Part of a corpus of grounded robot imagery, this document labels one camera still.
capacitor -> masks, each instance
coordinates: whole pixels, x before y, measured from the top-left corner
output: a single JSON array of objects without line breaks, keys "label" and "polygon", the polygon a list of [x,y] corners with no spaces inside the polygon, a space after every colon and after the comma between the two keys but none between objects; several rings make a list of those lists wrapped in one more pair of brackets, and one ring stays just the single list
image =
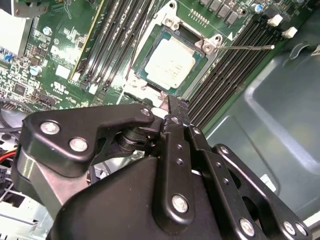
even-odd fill
[{"label": "capacitor", "polygon": [[48,26],[45,26],[43,29],[42,29],[42,32],[44,35],[46,36],[51,36],[52,35],[52,30],[50,27]]},{"label": "capacitor", "polygon": [[12,53],[7,53],[6,55],[4,55],[3,60],[10,62],[11,59],[13,58],[13,54]]},{"label": "capacitor", "polygon": [[42,73],[42,67],[41,66],[32,66],[30,68],[30,74],[32,76],[38,76]]},{"label": "capacitor", "polygon": [[264,9],[264,6],[262,6],[261,4],[254,3],[251,5],[251,11],[255,14],[262,13],[263,9]]}]

robotic arm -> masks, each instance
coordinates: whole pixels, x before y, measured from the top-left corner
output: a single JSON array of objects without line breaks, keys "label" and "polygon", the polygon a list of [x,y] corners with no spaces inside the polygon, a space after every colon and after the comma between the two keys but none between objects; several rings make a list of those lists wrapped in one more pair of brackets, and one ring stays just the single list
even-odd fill
[{"label": "robotic arm", "polygon": [[[48,209],[49,240],[312,239],[306,225],[225,145],[211,148],[169,96],[141,104],[37,112],[23,122],[11,177]],[[90,166],[144,158],[89,186]]]}]

red wire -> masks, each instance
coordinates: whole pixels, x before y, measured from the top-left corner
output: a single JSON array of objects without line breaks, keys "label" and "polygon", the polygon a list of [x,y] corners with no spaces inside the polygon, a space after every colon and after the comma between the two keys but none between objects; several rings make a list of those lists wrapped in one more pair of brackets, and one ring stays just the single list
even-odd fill
[{"label": "red wire", "polygon": [[0,156],[0,164],[1,164],[4,160],[6,160],[6,159],[8,159],[8,158],[10,158],[10,157],[13,157],[13,156],[15,156],[15,155],[16,155],[16,152],[13,151],[13,152],[8,152],[7,154],[5,154],[5,155],[3,155],[3,156]]}]

bolt head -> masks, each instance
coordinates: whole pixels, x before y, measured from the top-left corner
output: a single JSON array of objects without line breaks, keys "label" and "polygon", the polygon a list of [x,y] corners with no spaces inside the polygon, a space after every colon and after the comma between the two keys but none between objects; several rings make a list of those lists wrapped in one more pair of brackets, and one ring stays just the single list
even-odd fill
[{"label": "bolt head", "polygon": [[141,111],[141,113],[142,113],[143,115],[150,116],[150,112],[149,112],[148,109],[143,108],[143,109],[141,109],[140,111]]},{"label": "bolt head", "polygon": [[188,203],[180,195],[174,195],[172,197],[172,205],[179,213],[186,213],[188,211]]},{"label": "bolt head", "polygon": [[253,237],[255,235],[254,226],[252,226],[251,222],[249,222],[247,219],[241,218],[240,225],[245,234],[250,237]]},{"label": "bolt head", "polygon": [[176,118],[175,116],[171,118],[171,120],[175,123],[175,124],[180,124],[180,121],[178,118]]},{"label": "bolt head", "polygon": [[228,149],[226,149],[224,146],[221,147],[221,151],[222,151],[224,154],[228,154],[228,153],[229,153]]},{"label": "bolt head", "polygon": [[172,19],[170,19],[170,18],[167,18],[165,21],[164,21],[164,23],[165,23],[165,25],[167,26],[167,27],[172,27],[172,25],[174,24],[174,21],[172,20]]},{"label": "bolt head", "polygon": [[288,233],[290,233],[291,235],[296,235],[294,227],[289,222],[285,221],[283,225]]},{"label": "bolt head", "polygon": [[300,223],[295,224],[296,228],[302,233],[303,235],[307,236],[307,231],[304,229],[304,227]]},{"label": "bolt head", "polygon": [[193,128],[193,131],[196,133],[196,134],[201,134],[200,130],[196,127]]},{"label": "bolt head", "polygon": [[59,125],[51,121],[46,121],[42,123],[40,125],[40,129],[43,133],[49,135],[57,134],[60,131]]},{"label": "bolt head", "polygon": [[70,148],[76,152],[84,152],[85,150],[88,149],[88,144],[87,142],[79,137],[73,138],[69,142]]},{"label": "bolt head", "polygon": [[212,46],[211,45],[204,45],[203,50],[208,53],[212,51]]}]

motherboard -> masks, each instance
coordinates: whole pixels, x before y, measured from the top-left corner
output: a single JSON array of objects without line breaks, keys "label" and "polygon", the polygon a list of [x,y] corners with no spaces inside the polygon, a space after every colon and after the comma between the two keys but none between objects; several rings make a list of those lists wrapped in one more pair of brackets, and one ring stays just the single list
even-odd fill
[{"label": "motherboard", "polygon": [[12,9],[0,3],[2,99],[35,111],[134,102],[158,108],[172,94],[190,102],[190,119],[202,129],[294,37],[318,4],[12,2]]}]

